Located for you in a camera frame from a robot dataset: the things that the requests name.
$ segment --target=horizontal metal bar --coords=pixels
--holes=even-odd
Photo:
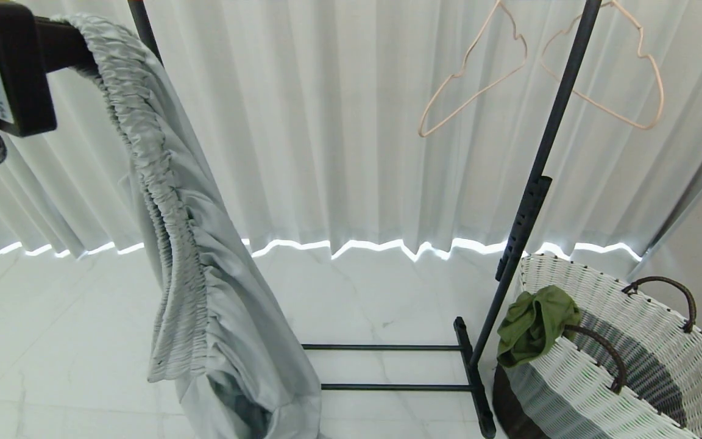
[[[436,391],[471,392],[466,384],[321,384],[322,391]]]
[[[453,344],[303,344],[310,351],[462,351]]]

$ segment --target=basket handle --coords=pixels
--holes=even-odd
[[[687,308],[690,311],[690,316],[688,317],[686,323],[684,323],[682,329],[685,331],[685,333],[689,334],[693,330],[693,327],[695,325],[695,318],[697,317],[697,307],[695,306],[695,298],[690,292],[690,289],[685,287],[683,284],[672,280],[671,278],[663,276],[641,277],[639,280],[635,280],[630,285],[624,287],[622,289],[622,293],[625,293],[627,295],[636,294],[638,292],[638,286],[640,286],[641,284],[645,284],[646,282],[654,281],[660,281],[665,282],[667,284],[671,284],[684,293],[684,297],[687,298]]]
[[[584,327],[577,327],[576,325],[565,325],[565,330],[571,330],[593,338],[594,341],[600,343],[601,346],[608,351],[608,354],[611,355],[611,358],[614,359],[614,362],[616,363],[616,378],[614,379],[613,383],[611,383],[611,391],[619,394],[619,392],[622,391],[622,387],[627,386],[627,367],[622,361],[622,356],[616,352],[616,349],[610,342],[608,342],[607,339],[604,339],[600,334],[592,330],[588,330]]]

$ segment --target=floor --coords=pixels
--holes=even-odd
[[[452,344],[456,316],[479,333],[498,258],[276,247],[255,260],[304,343]],[[142,251],[0,255],[0,439],[192,439],[172,384],[145,380],[158,295]],[[324,382],[464,384],[457,355],[309,353]],[[331,439],[481,437],[468,394],[324,392],[323,407]]]

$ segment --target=green cloth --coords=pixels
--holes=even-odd
[[[549,285],[536,294],[524,291],[498,328],[499,364],[513,367],[533,361],[549,352],[565,325],[579,322],[579,307],[560,287]]]

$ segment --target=woven basket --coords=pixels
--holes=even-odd
[[[651,281],[679,288],[690,318],[636,294]],[[662,277],[626,285],[552,256],[521,261],[514,294],[549,285],[573,297],[580,327],[610,342],[624,366],[593,337],[577,334],[533,362],[498,367],[494,406],[510,437],[702,437],[702,330],[685,286]],[[619,373],[626,386],[616,394],[609,386]]]

